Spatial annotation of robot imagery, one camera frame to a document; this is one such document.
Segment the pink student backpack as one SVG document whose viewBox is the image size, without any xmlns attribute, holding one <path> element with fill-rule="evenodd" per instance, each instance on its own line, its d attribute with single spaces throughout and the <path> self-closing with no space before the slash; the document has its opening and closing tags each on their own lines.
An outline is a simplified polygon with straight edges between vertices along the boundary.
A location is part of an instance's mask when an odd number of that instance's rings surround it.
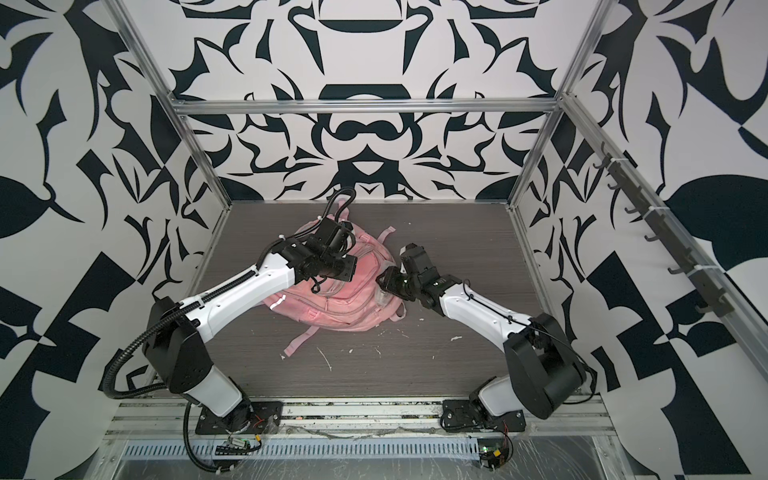
<svg viewBox="0 0 768 480">
<path fill-rule="evenodd" d="M 376 278 L 395 264 L 392 253 L 384 245 L 395 229 L 388 227 L 377 236 L 356 224 L 352 230 L 357 243 L 351 254 L 357 258 L 357 264 L 350 282 L 328 280 L 319 285 L 317 293 L 311 290 L 312 282 L 301 282 L 263 301 L 273 312 L 308 327 L 287 345 L 283 351 L 285 357 L 292 356 L 320 330 L 363 332 L 387 320 L 397 322 L 404 318 L 405 306 L 398 297 L 393 295 L 386 306 L 375 301 L 379 288 Z"/>
</svg>

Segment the clear plastic pen case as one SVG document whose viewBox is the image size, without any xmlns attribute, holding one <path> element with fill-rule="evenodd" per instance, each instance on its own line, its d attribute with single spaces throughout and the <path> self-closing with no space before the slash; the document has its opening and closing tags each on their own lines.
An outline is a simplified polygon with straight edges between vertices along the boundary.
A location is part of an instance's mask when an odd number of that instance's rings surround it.
<svg viewBox="0 0 768 480">
<path fill-rule="evenodd" d="M 378 288 L 375 293 L 375 301 L 380 306 L 386 306 L 393 299 L 393 295 L 381 288 Z"/>
</svg>

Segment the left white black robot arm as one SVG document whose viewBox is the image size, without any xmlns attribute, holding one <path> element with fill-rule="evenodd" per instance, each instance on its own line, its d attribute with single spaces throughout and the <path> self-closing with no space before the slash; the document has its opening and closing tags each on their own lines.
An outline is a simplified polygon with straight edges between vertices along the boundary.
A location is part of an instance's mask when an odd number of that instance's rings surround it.
<svg viewBox="0 0 768 480">
<path fill-rule="evenodd" d="M 357 263 L 351 254 L 354 238 L 322 240 L 316 235 L 300 241 L 277 240 L 259 261 L 222 284 L 174 302 L 165 297 L 155 303 L 146 330 L 106 368 L 103 393 L 110 399 L 135 398 L 167 390 L 203 407 L 222 429 L 239 432 L 251 423 L 253 409 L 243 390 L 218 367 L 207 350 L 228 324 L 268 297 L 308 280 L 352 279 Z M 119 390 L 119 371 L 136 352 L 142 352 L 160 382 L 132 390 Z"/>
</svg>

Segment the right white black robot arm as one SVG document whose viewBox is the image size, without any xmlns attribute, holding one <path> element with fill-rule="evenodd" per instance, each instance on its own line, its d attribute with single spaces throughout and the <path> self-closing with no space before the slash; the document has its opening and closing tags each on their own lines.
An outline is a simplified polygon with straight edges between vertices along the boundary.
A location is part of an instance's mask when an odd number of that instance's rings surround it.
<svg viewBox="0 0 768 480">
<path fill-rule="evenodd" d="M 473 394 L 492 418 L 525 410 L 545 420 L 587 380 L 585 362 L 557 320 L 547 314 L 531 317 L 505 308 L 477 293 L 467 281 L 439 276 L 434 268 L 407 274 L 389 267 L 376 283 L 389 294 L 417 301 L 469 327 L 504 354 L 507 375 L 488 381 Z"/>
</svg>

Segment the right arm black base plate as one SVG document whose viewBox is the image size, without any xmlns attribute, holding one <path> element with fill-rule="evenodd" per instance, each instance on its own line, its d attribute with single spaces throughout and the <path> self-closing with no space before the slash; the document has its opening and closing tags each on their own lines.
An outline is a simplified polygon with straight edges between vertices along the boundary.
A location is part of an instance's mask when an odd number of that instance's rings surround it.
<svg viewBox="0 0 768 480">
<path fill-rule="evenodd" d="M 442 402 L 440 427 L 449 433 L 524 432 L 527 423 L 522 410 L 492 416 L 478 400 L 452 399 Z"/>
</svg>

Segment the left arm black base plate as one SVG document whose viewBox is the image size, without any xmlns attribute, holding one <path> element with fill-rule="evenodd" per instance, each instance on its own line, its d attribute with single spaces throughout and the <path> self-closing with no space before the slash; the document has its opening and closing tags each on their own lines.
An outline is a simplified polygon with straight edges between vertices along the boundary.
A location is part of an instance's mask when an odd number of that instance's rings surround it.
<svg viewBox="0 0 768 480">
<path fill-rule="evenodd" d="M 277 432 L 284 404 L 280 401 L 252 401 L 246 407 L 241 402 L 224 417 L 216 416 L 203 407 L 195 427 L 197 435 L 261 435 Z"/>
</svg>

